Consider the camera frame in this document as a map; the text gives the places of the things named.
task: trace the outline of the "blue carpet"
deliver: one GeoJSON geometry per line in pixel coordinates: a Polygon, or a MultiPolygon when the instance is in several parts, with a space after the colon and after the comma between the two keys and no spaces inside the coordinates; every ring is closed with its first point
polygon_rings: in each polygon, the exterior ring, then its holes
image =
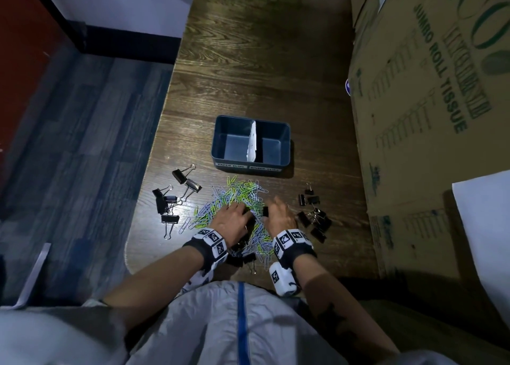
{"type": "Polygon", "coordinates": [[[67,56],[0,198],[2,304],[15,302],[45,242],[52,248],[31,304],[81,303],[124,278],[172,68],[67,56]]]}

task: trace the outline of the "blue plastic bin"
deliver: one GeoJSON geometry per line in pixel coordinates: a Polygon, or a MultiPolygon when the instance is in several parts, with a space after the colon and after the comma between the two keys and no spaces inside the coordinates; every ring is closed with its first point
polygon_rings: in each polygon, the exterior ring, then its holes
{"type": "Polygon", "coordinates": [[[211,156],[217,169],[229,173],[275,176],[290,163],[288,123],[255,120],[257,156],[246,161],[253,119],[220,115],[214,126],[211,156]]]}

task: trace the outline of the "forearm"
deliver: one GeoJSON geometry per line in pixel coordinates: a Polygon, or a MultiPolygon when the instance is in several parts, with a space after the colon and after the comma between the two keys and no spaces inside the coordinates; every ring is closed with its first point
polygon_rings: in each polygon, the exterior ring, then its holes
{"type": "Polygon", "coordinates": [[[323,329],[351,341],[354,349],[378,361],[398,349],[351,293],[315,257],[303,254],[294,261],[299,284],[312,314],[323,329]]]}
{"type": "Polygon", "coordinates": [[[124,279],[103,301],[121,313],[129,330],[168,305],[202,265],[200,252],[182,247],[124,279]]]}

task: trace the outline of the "white wall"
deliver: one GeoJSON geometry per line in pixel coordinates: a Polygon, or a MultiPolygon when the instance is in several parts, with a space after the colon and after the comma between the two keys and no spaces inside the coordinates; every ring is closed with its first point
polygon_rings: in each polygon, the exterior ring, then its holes
{"type": "Polygon", "coordinates": [[[52,0],[68,20],[182,37],[193,0],[52,0]]]}

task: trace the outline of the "person's left hand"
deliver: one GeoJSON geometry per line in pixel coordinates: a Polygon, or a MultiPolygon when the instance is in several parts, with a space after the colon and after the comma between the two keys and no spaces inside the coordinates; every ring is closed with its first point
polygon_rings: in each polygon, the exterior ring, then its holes
{"type": "Polygon", "coordinates": [[[216,212],[209,228],[214,229],[224,239],[228,248],[239,242],[246,234],[246,223],[253,217],[252,212],[243,214],[246,206],[243,203],[233,202],[230,206],[225,205],[216,212]]]}

